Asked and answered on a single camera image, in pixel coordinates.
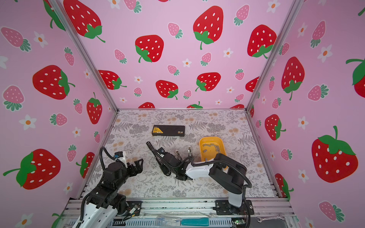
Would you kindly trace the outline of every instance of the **white flower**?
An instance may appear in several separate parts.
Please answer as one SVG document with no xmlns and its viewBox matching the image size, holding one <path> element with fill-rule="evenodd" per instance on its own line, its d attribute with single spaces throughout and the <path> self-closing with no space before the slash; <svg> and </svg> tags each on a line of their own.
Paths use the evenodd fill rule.
<svg viewBox="0 0 365 228">
<path fill-rule="evenodd" d="M 306 180 L 309 180 L 309 177 L 306 175 L 306 171 L 305 170 L 301 171 L 300 169 L 298 169 L 298 171 L 299 171 L 298 178 L 301 179 L 303 181 L 303 183 L 305 183 Z"/>
<path fill-rule="evenodd" d="M 232 87 L 229 87 L 229 88 L 227 89 L 227 93 L 232 93 L 232 92 L 233 92 L 233 90 L 234 90 L 234 89 L 232 89 Z"/>
<path fill-rule="evenodd" d="M 326 3 L 327 0 L 319 0 L 318 4 L 322 3 L 322 6 Z"/>
<path fill-rule="evenodd" d="M 18 222 L 15 227 L 19 227 L 19 228 L 25 228 L 26 226 L 32 224 L 32 220 L 30 220 L 33 216 L 33 213 L 31 213 L 30 215 L 22 215 L 22 219 L 20 222 Z"/>
<path fill-rule="evenodd" d="M 81 129 L 78 129 L 77 127 L 75 127 L 75 130 L 72 131 L 72 133 L 74 134 L 75 138 L 77 136 L 81 136 L 80 132 L 81 132 Z"/>
<path fill-rule="evenodd" d="M 65 191 L 66 195 L 68 194 L 69 191 L 72 191 L 72 185 L 73 185 L 73 183 L 67 182 L 67 185 L 64 188 L 64 191 Z"/>
<path fill-rule="evenodd" d="M 38 42 L 41 47 L 45 47 L 45 45 L 48 45 L 47 41 L 45 40 L 45 36 L 43 34 L 38 34 L 36 31 L 34 31 L 34 41 Z"/>
<path fill-rule="evenodd" d="M 321 54 L 319 54 L 319 56 L 317 57 L 317 59 L 322 59 L 322 62 L 325 62 L 327 57 L 332 56 L 332 52 L 330 52 L 332 48 L 332 45 L 329 45 L 327 48 L 322 47 Z"/>
<path fill-rule="evenodd" d="M 120 0 L 108 0 L 108 2 L 110 2 L 110 7 L 112 9 L 114 9 L 114 8 L 120 9 L 119 8 L 119 2 L 120 2 Z"/>
<path fill-rule="evenodd" d="M 308 121 L 306 121 L 306 117 L 303 116 L 303 118 L 298 118 L 299 124 L 298 127 L 303 128 L 303 130 L 306 128 L 306 125 L 308 125 Z"/>
<path fill-rule="evenodd" d="M 184 67 L 190 67 L 191 61 L 189 61 L 189 59 L 186 59 L 185 61 L 182 62 L 184 64 Z"/>
<path fill-rule="evenodd" d="M 315 228 L 313 225 L 313 220 L 309 220 L 309 219 L 307 219 L 307 217 L 306 217 L 306 227 Z"/>
<path fill-rule="evenodd" d="M 308 25 L 305 25 L 304 22 L 301 27 L 298 29 L 298 38 L 300 36 L 304 36 L 304 31 L 307 29 Z"/>
<path fill-rule="evenodd" d="M 143 80 L 141 79 L 141 77 L 134 77 L 134 81 L 138 82 L 138 84 L 140 84 L 141 82 L 143 82 Z"/>
<path fill-rule="evenodd" d="M 277 0 L 274 0 L 274 1 L 269 1 L 268 2 L 268 5 L 269 5 L 269 8 L 266 10 L 266 12 L 272 12 L 272 13 L 275 13 L 275 9 L 280 6 L 280 3 L 277 2 Z"/>
<path fill-rule="evenodd" d="M 90 79 L 90 72 L 88 69 L 86 69 L 86 71 L 84 71 L 84 74 L 85 74 L 85 78 Z"/>
<path fill-rule="evenodd" d="M 0 67 L 6 69 L 6 65 L 5 65 L 5 62 L 8 60 L 7 57 L 5 56 L 0 56 Z"/>
<path fill-rule="evenodd" d="M 274 159 L 275 159 L 274 152 L 271 152 L 271 153 L 270 153 L 270 158 L 274 161 Z"/>
<path fill-rule="evenodd" d="M 36 118 L 30 118 L 29 115 L 25 116 L 25 120 L 20 120 L 19 123 L 24 124 L 24 130 L 28 128 L 35 128 L 35 122 L 37 121 Z"/>
<path fill-rule="evenodd" d="M 230 58 L 233 51 L 231 51 L 231 48 L 228 48 L 227 50 L 223 51 L 223 53 L 224 53 L 223 57 Z"/>
</svg>

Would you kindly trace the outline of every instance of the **wrench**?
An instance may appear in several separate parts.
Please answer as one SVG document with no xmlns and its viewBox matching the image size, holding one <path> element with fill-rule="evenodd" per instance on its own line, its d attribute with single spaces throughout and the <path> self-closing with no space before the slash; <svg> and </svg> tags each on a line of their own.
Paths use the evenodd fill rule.
<svg viewBox="0 0 365 228">
<path fill-rule="evenodd" d="M 263 218 L 261 218 L 261 217 L 257 217 L 257 221 L 258 221 L 259 223 L 262 223 L 262 221 L 264 221 L 264 220 L 271 220 L 271 219 L 281 219 L 281 220 L 285 220 L 285 218 L 284 218 L 284 214 L 279 214 L 279 215 L 270 216 L 270 217 L 263 217 Z"/>
</svg>

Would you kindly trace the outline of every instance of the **pink wall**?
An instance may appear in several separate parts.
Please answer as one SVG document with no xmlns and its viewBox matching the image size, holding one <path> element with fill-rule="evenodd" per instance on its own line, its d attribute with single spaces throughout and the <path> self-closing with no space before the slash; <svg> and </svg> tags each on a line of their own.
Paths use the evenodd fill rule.
<svg viewBox="0 0 365 228">
<path fill-rule="evenodd" d="M 289 50 L 285 45 L 277 56 L 254 104 L 269 162 L 302 227 L 363 223 L 365 15 L 358 13 L 364 7 L 357 0 L 305 2 L 285 40 Z M 313 38 L 320 39 L 314 48 Z M 348 59 L 359 62 L 346 64 Z M 295 84 L 288 86 L 290 80 Z M 354 86 L 353 80 L 360 82 Z M 286 129 L 279 137 L 278 118 Z"/>
<path fill-rule="evenodd" d="M 0 108 L 0 167 L 1 173 L 21 168 L 0 176 L 2 227 L 24 227 L 22 223 L 51 227 L 58 217 L 52 217 L 53 213 L 60 215 L 69 197 L 76 197 L 81 187 L 83 178 L 76 162 L 87 168 L 81 162 L 83 157 L 99 147 L 94 132 L 99 132 L 101 140 L 112 118 L 94 79 L 85 77 L 86 65 L 68 34 L 57 26 L 62 28 L 59 22 L 53 21 L 53 28 L 50 22 L 41 0 L 6 1 L 0 9 L 0 91 L 5 103 Z M 27 44 L 31 50 L 22 51 L 20 45 L 29 47 Z M 75 87 L 65 84 L 61 70 Z M 70 86 L 67 96 L 66 85 Z M 87 114 L 93 92 L 103 108 L 97 124 Z M 82 109 L 80 104 L 75 108 L 74 99 L 80 100 Z M 58 115 L 54 125 L 51 116 L 59 113 L 67 122 Z"/>
<path fill-rule="evenodd" d="M 229 4 L 220 0 L 116 0 L 116 4 L 111 0 L 81 2 L 64 0 L 64 7 L 96 67 L 109 71 L 103 72 L 102 76 L 107 77 L 110 73 L 120 77 L 122 87 L 120 82 L 116 82 L 118 86 L 115 87 L 111 77 L 105 80 L 119 108 L 138 108 L 145 102 L 156 108 L 186 108 L 192 104 L 204 108 L 247 105 L 252 90 L 247 90 L 246 85 L 249 87 L 251 82 L 257 82 L 266 61 L 262 54 L 270 54 L 269 46 L 275 42 L 275 33 L 279 33 L 292 4 L 292 0 L 232 0 Z M 208 37 L 200 35 L 201 31 L 209 32 Z M 158 43 L 148 44 L 155 40 Z M 145 58 L 137 53 L 135 44 L 138 44 L 140 54 L 146 55 Z M 259 57 L 251 57 L 261 46 L 262 51 L 257 54 Z M 196 84 L 201 74 L 204 74 L 203 82 L 211 81 L 210 77 L 220 80 L 200 85 L 207 90 L 202 91 Z M 159 80 L 167 81 L 157 83 L 161 89 L 156 87 Z M 167 92 L 174 90 L 172 98 L 167 98 L 170 94 L 164 89 Z"/>
</svg>

